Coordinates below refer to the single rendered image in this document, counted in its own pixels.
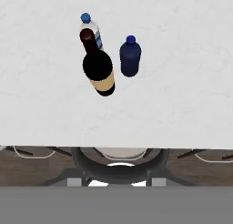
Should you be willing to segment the dark wine bottle, tan label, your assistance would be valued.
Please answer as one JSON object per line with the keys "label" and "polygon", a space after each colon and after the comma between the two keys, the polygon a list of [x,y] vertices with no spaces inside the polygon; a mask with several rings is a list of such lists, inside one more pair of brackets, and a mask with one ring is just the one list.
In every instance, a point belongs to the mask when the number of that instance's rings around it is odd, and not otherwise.
{"label": "dark wine bottle, tan label", "polygon": [[110,56],[98,48],[91,29],[82,29],[79,36],[86,50],[83,59],[84,73],[99,95],[112,95],[115,91],[115,78]]}

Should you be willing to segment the dark blue bottle, blue cap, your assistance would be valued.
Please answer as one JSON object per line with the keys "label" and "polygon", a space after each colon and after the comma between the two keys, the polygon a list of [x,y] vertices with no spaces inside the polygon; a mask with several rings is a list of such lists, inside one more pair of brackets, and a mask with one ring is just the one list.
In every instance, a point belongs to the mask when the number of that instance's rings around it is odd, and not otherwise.
{"label": "dark blue bottle, blue cap", "polygon": [[127,36],[126,42],[120,47],[120,69],[124,76],[135,76],[139,70],[141,47],[134,36]]}

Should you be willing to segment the clear water bottle, blue cap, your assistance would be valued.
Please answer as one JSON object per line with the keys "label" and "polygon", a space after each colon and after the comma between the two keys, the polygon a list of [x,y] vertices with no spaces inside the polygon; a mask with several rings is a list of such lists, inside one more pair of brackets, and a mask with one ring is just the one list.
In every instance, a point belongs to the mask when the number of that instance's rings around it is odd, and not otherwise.
{"label": "clear water bottle, blue cap", "polygon": [[[95,42],[96,46],[99,50],[104,50],[103,43],[99,31],[98,25],[91,19],[91,15],[89,13],[83,13],[81,16],[82,24],[80,26],[79,37],[81,42],[84,45],[84,48],[87,53],[91,53],[95,50],[93,44]],[[95,38],[91,40],[90,43],[87,40],[91,37],[90,32],[93,32]]]}

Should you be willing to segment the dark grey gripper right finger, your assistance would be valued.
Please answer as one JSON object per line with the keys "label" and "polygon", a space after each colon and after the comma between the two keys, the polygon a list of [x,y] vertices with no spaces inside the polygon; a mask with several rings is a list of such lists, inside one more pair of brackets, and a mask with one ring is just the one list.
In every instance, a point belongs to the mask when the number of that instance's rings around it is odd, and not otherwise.
{"label": "dark grey gripper right finger", "polygon": [[190,183],[174,176],[168,169],[152,170],[148,174],[148,187],[189,186]]}

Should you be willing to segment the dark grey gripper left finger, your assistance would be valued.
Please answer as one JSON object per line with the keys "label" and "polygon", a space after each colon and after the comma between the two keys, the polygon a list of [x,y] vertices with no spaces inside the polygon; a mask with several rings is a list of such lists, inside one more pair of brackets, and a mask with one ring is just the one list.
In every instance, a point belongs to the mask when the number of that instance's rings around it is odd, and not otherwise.
{"label": "dark grey gripper left finger", "polygon": [[84,175],[78,168],[65,169],[56,178],[49,179],[45,182],[46,186],[61,186],[61,187],[87,187],[91,178]]}

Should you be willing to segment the pale seat stool, dark legs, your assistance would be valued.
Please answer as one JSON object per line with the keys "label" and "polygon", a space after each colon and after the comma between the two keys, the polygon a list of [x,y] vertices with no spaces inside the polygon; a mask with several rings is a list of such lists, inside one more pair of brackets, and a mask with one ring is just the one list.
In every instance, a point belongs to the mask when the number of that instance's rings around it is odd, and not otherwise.
{"label": "pale seat stool, dark legs", "polygon": [[57,147],[40,147],[38,149],[23,149],[14,146],[0,146],[1,151],[10,151],[23,159],[47,159],[51,158],[55,153],[61,154],[67,157],[71,157],[72,154],[61,148]]}
{"label": "pale seat stool, dark legs", "polygon": [[227,153],[225,156],[222,155],[221,151],[210,150],[210,149],[190,149],[181,155],[178,155],[178,159],[195,157],[199,161],[208,164],[233,164],[233,153]]}

